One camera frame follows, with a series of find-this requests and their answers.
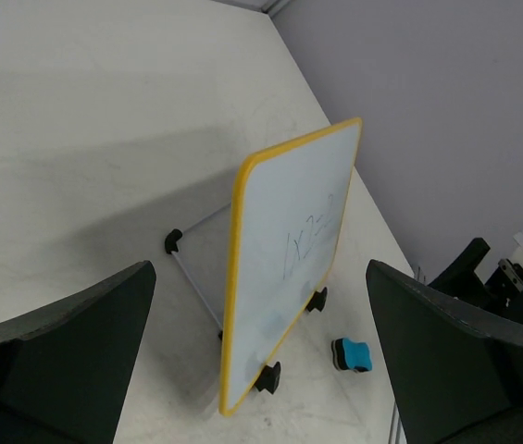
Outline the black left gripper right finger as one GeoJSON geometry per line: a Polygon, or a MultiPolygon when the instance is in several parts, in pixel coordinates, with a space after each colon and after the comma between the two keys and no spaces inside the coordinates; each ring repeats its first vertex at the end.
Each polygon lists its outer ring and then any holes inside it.
{"type": "Polygon", "coordinates": [[[377,260],[367,292],[409,443],[523,443],[523,325],[377,260]]]}

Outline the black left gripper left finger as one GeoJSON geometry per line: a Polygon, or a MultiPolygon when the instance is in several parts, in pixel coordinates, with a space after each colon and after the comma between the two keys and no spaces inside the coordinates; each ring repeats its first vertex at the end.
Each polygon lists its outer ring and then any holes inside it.
{"type": "Polygon", "coordinates": [[[0,443],[110,443],[155,292],[142,261],[0,323],[0,443]]]}

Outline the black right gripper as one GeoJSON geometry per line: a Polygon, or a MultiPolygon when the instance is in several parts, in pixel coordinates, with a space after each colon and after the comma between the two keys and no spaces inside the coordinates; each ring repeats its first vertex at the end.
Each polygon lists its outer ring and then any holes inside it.
{"type": "Polygon", "coordinates": [[[490,249],[483,238],[473,239],[429,287],[523,325],[522,266],[502,259],[485,282],[476,274],[490,249]]]}

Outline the blue whiteboard eraser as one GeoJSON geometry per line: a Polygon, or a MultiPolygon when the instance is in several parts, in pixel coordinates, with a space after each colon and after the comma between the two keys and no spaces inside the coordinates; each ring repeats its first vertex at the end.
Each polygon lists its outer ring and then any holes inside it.
{"type": "Polygon", "coordinates": [[[370,349],[365,342],[339,338],[331,342],[332,361],[339,371],[365,373],[372,370],[370,349]]]}

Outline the yellow framed whiteboard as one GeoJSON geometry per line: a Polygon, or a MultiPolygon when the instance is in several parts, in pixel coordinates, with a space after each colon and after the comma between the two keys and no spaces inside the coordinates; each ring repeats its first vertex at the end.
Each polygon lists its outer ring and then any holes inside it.
{"type": "Polygon", "coordinates": [[[363,122],[249,154],[232,187],[218,411],[233,415],[332,267],[363,122]]]}

